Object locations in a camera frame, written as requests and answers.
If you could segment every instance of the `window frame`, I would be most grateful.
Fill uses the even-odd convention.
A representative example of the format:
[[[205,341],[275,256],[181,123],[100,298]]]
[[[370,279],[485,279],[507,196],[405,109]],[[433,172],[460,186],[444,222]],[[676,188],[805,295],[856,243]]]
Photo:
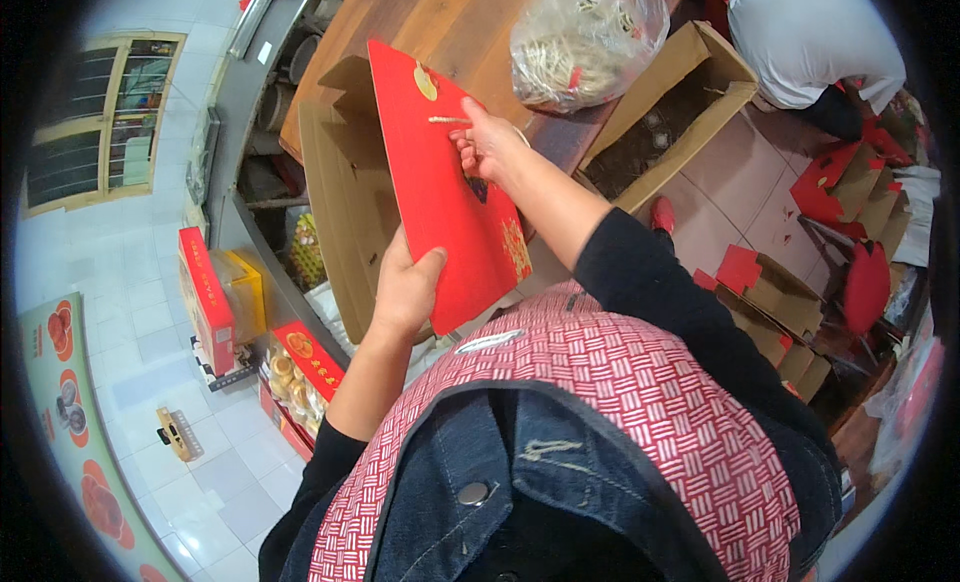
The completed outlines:
[[[110,188],[111,136],[114,132],[114,122],[140,119],[144,116],[143,113],[116,113],[117,99],[120,94],[121,84],[123,83],[123,75],[127,67],[128,57],[130,56],[130,49],[136,40],[176,42],[176,50],[171,56],[170,68],[167,70],[166,78],[164,79],[160,104],[156,108],[156,126],[153,139],[150,143],[150,169],[147,174],[147,181],[141,184]],[[173,85],[174,71],[176,71],[177,63],[180,61],[181,54],[184,52],[185,44],[186,34],[176,34],[172,32],[120,32],[90,38],[83,47],[84,52],[106,48],[117,49],[116,58],[113,60],[113,68],[110,71],[109,83],[106,87],[103,112],[99,115],[68,119],[52,126],[40,128],[33,135],[32,144],[35,146],[78,133],[100,132],[100,147],[97,153],[97,189],[62,199],[55,199],[49,203],[30,206],[27,201],[27,174],[24,172],[20,204],[20,212],[24,217],[40,215],[41,213],[59,208],[70,211],[90,206],[91,204],[108,203],[126,197],[146,196],[154,191],[154,169],[157,166],[156,156],[157,148],[161,140],[163,111],[166,108],[167,99],[170,97],[170,87]]]

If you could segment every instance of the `white shirt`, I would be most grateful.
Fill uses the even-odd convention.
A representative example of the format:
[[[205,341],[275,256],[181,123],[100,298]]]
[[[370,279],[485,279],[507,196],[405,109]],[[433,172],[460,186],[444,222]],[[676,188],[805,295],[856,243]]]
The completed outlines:
[[[880,114],[906,80],[904,59],[870,0],[729,0],[733,44],[779,108],[807,108],[844,78]]]

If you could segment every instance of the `person in white shirt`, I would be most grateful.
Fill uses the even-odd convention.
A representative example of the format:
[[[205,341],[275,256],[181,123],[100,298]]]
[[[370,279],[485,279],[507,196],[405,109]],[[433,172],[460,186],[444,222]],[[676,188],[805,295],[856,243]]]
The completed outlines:
[[[870,0],[727,6],[733,45],[759,76],[762,98],[830,135],[860,139],[863,116],[880,114],[904,85],[904,59]],[[834,85],[840,81],[846,92],[858,91],[866,112]]]

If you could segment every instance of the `black sleeve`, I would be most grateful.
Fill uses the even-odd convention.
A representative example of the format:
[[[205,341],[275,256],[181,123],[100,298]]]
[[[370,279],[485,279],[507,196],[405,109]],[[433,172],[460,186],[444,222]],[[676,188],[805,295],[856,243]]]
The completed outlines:
[[[611,211],[583,247],[574,277],[605,311],[679,336],[737,401],[810,438],[839,471],[834,444],[813,411],[786,391],[726,307],[697,286],[642,223],[620,209]]]
[[[367,443],[340,433],[327,422],[319,424],[313,457],[303,468],[303,481],[290,506],[260,545],[258,565],[260,581],[277,580],[297,533],[314,506],[351,472]]]

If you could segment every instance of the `red shoe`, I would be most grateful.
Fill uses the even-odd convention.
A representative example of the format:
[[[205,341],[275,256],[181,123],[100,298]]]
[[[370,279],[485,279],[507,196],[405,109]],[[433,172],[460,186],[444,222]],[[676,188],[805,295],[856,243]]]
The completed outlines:
[[[673,213],[673,204],[670,199],[660,196],[654,199],[654,204],[650,207],[650,228],[662,229],[668,234],[673,234],[673,228],[677,225],[677,216]]]

